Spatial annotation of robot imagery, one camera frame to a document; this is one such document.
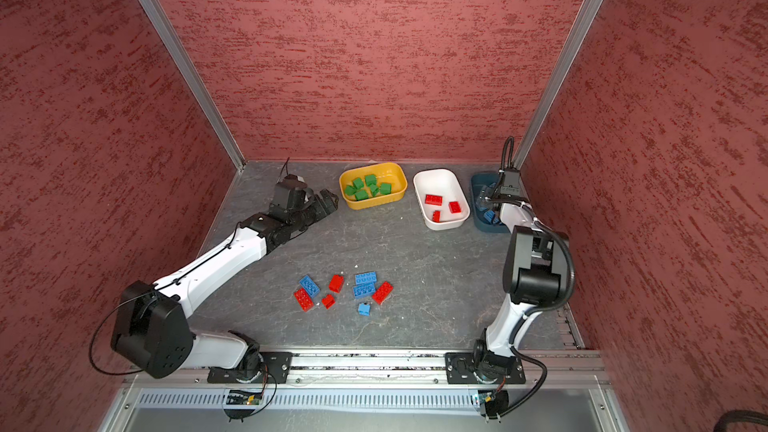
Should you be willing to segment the blue lego brick bottom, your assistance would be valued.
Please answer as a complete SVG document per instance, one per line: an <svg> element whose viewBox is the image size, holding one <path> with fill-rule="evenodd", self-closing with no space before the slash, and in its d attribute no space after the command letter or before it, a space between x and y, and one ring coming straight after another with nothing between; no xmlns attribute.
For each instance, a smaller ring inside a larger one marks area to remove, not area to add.
<svg viewBox="0 0 768 432"><path fill-rule="evenodd" d="M299 284L311 298L316 297L320 293L320 287L309 275L302 277L299 280Z"/></svg>

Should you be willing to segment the blue lego brick pair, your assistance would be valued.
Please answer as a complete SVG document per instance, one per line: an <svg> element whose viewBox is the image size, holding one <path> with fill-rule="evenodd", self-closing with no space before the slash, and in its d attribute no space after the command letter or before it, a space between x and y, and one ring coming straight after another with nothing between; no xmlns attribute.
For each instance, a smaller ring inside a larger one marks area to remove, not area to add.
<svg viewBox="0 0 768 432"><path fill-rule="evenodd" d="M353 288L353 296L356 300L362 299L365 297L372 296L376 291L376 285L374 283L365 283L361 285L356 285Z"/></svg>
<svg viewBox="0 0 768 432"><path fill-rule="evenodd" d="M364 272L355 275L355 285L375 284L377 282L377 274L375 271Z"/></svg>

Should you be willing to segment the red lego brick small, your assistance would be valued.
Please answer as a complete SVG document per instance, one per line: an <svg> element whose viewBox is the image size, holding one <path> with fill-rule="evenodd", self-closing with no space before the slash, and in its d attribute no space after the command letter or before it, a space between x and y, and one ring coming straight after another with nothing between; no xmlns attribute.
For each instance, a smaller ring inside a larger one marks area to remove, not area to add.
<svg viewBox="0 0 768 432"><path fill-rule="evenodd" d="M333 294L327 294L322 299L322 304L324 305L324 307L326 309L330 309L335 304L335 297L334 297L334 295Z"/></svg>

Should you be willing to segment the small blue lego brick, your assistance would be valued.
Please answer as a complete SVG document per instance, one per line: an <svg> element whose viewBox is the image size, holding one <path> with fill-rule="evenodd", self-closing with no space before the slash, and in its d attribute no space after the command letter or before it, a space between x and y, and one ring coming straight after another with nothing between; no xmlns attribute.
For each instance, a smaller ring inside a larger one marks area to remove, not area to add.
<svg viewBox="0 0 768 432"><path fill-rule="evenodd" d="M371 311L371 305L369 303L363 302L358 305L358 313L361 316L368 317L370 315L370 311Z"/></svg>

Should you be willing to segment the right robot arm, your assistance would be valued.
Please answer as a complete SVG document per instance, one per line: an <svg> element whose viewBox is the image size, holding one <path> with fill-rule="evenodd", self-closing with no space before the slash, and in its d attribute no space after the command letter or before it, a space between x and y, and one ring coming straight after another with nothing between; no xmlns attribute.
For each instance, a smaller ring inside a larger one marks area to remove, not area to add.
<svg viewBox="0 0 768 432"><path fill-rule="evenodd" d="M502 374L512 368L535 319L570 300L575 266L567 236L555 232L535 214L517 169L502 166L485 201L507 227L511 239L502 270L504 301L494 321L475 342L473 365Z"/></svg>

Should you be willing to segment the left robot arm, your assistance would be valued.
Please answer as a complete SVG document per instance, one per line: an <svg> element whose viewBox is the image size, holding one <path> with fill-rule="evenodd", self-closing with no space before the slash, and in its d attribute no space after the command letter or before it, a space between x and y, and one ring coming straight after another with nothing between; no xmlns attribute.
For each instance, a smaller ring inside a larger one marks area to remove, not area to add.
<svg viewBox="0 0 768 432"><path fill-rule="evenodd" d="M289 174L265 212L237 223L220 244L153 283L136 281L114 310L111 349L155 379L180 369L207 368L235 383L266 380L259 344L245 334L194 331L189 319L221 286L276 248L337 211L339 198L314 191Z"/></svg>

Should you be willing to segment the teal plastic bin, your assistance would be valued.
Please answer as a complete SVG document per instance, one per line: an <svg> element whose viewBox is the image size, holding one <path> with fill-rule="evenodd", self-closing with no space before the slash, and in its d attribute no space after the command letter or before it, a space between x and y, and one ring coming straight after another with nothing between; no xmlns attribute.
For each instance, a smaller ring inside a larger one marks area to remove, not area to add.
<svg viewBox="0 0 768 432"><path fill-rule="evenodd" d="M496 224L489 224L483 217L485 211L492 210L487 197L495 186L496 179L497 174L491 172L477 173L471 177L473 221L475 227L485 233L498 234L508 232L507 226L499 218Z"/></svg>

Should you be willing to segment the white plastic bin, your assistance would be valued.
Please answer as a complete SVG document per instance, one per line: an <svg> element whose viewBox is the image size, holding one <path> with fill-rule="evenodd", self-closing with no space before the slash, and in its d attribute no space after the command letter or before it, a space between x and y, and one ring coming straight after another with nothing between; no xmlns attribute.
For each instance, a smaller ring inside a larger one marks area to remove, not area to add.
<svg viewBox="0 0 768 432"><path fill-rule="evenodd" d="M445 231L461 227L471 215L471 207L457 176L449 169L418 172L413 185L426 227Z"/></svg>

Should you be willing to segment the red lego brick long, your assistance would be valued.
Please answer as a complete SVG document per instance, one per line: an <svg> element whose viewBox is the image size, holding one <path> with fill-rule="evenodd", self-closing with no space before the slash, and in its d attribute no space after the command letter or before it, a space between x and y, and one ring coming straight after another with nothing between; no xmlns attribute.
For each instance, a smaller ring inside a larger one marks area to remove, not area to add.
<svg viewBox="0 0 768 432"><path fill-rule="evenodd" d="M294 292L294 298L304 312L309 311L315 306L313 298L303 287L300 287Z"/></svg>

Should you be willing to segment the yellow plastic bin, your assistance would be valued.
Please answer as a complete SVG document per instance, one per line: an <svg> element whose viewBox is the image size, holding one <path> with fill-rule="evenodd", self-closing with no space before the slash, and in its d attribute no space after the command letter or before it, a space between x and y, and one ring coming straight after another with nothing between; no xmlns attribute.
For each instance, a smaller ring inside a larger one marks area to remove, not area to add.
<svg viewBox="0 0 768 432"><path fill-rule="evenodd" d="M401 200L408 181L398 164L384 162L343 172L339 187L348 207L358 211Z"/></svg>

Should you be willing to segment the aluminium corner post left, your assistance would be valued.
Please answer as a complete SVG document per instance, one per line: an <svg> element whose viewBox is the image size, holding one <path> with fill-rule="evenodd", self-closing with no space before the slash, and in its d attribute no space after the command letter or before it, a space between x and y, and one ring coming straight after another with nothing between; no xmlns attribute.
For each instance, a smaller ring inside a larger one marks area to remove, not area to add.
<svg viewBox="0 0 768 432"><path fill-rule="evenodd" d="M241 173L247 160L229 127L208 91L191 57L182 44L171 20L160 0L138 0L154 30L161 39L186 85L211 125L220 144L232 161L236 171Z"/></svg>

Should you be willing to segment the aluminium corner post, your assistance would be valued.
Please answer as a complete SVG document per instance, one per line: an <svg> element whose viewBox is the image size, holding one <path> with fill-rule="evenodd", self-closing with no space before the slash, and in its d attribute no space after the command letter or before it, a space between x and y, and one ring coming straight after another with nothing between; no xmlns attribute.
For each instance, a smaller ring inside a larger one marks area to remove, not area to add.
<svg viewBox="0 0 768 432"><path fill-rule="evenodd" d="M513 166L521 170L541 131L557 95L578 56L584 40L604 0L583 0L566 37L549 80L533 112L528 127L513 156Z"/></svg>
<svg viewBox="0 0 768 432"><path fill-rule="evenodd" d="M138 0L154 30L161 39L186 85L211 125L220 144L232 161L236 171L241 173L247 160L229 127L208 91L191 57L182 44L171 20L160 0Z"/></svg>

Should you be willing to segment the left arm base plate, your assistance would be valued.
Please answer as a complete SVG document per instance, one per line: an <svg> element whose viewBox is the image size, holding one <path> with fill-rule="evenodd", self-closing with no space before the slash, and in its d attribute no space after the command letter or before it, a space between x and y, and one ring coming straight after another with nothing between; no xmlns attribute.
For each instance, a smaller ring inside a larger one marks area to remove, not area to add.
<svg viewBox="0 0 768 432"><path fill-rule="evenodd" d="M292 359L291 352L248 352L234 369L211 367L207 382L255 386L271 380L277 384L285 384Z"/></svg>

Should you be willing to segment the aluminium corner post right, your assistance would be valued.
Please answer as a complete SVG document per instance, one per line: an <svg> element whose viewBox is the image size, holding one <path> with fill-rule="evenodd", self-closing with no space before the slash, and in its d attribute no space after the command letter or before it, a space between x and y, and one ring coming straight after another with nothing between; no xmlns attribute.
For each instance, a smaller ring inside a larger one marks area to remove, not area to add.
<svg viewBox="0 0 768 432"><path fill-rule="evenodd" d="M557 95L578 56L584 40L604 0L583 0L566 37L549 80L533 112L528 127L513 156L513 166L521 170L541 131Z"/></svg>

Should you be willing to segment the aluminium front rail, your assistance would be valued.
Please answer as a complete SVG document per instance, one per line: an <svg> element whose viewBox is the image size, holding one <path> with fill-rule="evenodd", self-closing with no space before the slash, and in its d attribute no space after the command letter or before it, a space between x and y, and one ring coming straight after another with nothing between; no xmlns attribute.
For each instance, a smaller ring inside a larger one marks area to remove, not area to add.
<svg viewBox="0 0 768 432"><path fill-rule="evenodd" d="M590 350L527 350L544 363L550 389L610 387L601 353ZM522 389L538 384L541 370L515 365L506 379L472 370L469 352L440 349L283 348L262 353L268 371L288 388L487 388L504 384Z"/></svg>

